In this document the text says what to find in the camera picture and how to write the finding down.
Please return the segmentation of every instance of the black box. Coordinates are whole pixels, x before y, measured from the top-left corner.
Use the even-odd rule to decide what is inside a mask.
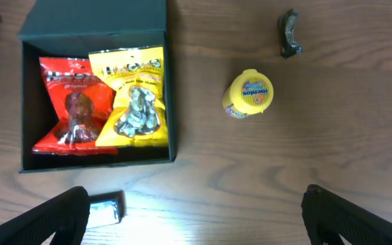
[[[176,120],[167,49],[165,0],[37,0],[19,33],[22,41],[22,163],[20,172],[169,163],[176,158]],[[88,58],[115,48],[162,45],[165,50],[168,147],[124,147],[118,155],[59,156],[31,149],[57,124],[39,57]]]

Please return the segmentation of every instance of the yellow lid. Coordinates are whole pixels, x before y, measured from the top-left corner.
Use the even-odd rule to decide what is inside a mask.
[[[273,85],[256,69],[247,69],[234,80],[229,96],[242,113],[262,113],[273,100]]]

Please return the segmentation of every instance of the mentos container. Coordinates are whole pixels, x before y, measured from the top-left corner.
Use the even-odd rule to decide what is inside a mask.
[[[273,85],[256,69],[247,69],[238,76],[223,95],[223,107],[228,115],[246,118],[262,113],[273,99]]]

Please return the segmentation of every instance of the mentos text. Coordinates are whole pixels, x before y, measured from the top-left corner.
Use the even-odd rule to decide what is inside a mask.
[[[257,91],[243,91],[243,95],[258,95],[258,94],[267,94],[269,93],[268,89],[260,89]]]

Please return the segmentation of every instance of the snack bag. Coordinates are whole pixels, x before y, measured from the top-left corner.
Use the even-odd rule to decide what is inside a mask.
[[[163,47],[89,54],[93,73],[116,91],[96,146],[166,146]]]
[[[114,91],[91,71],[87,59],[40,58],[42,78],[59,118],[33,147],[34,153],[117,154],[98,148],[98,138],[112,111]]]

